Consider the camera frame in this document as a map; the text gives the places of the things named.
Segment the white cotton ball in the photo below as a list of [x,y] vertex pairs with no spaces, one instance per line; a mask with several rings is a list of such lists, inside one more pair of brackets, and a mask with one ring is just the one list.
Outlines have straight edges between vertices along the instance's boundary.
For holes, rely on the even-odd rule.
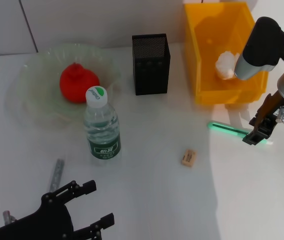
[[234,69],[239,56],[239,53],[234,56],[230,51],[226,51],[218,57],[218,60],[215,63],[215,70],[219,78],[229,80],[236,77]]

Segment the yellow box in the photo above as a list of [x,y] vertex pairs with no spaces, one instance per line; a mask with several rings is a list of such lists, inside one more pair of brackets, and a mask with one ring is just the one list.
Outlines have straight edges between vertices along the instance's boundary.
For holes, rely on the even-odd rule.
[[245,104],[266,92],[268,73],[247,81],[220,79],[215,63],[220,54],[241,54],[254,20],[245,2],[185,4],[185,57],[195,102],[203,105]]

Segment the water bottle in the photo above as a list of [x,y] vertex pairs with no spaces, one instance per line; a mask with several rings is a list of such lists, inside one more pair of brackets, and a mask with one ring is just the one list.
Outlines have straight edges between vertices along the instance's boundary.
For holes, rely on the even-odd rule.
[[84,129],[91,153],[98,159],[111,159],[121,150],[118,115],[103,87],[90,87],[85,97]]

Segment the pen holder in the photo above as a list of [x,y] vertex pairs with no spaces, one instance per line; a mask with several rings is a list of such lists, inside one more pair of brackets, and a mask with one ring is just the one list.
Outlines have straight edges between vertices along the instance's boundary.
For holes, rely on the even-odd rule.
[[167,35],[134,35],[132,43],[135,95],[166,94],[171,59]]

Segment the bottle label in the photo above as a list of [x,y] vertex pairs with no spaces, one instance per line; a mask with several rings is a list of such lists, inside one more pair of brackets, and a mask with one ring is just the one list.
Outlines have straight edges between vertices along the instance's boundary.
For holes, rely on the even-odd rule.
[[88,143],[92,155],[98,159],[111,159],[121,150],[120,134],[112,142],[107,144],[97,144],[90,140],[88,140]]

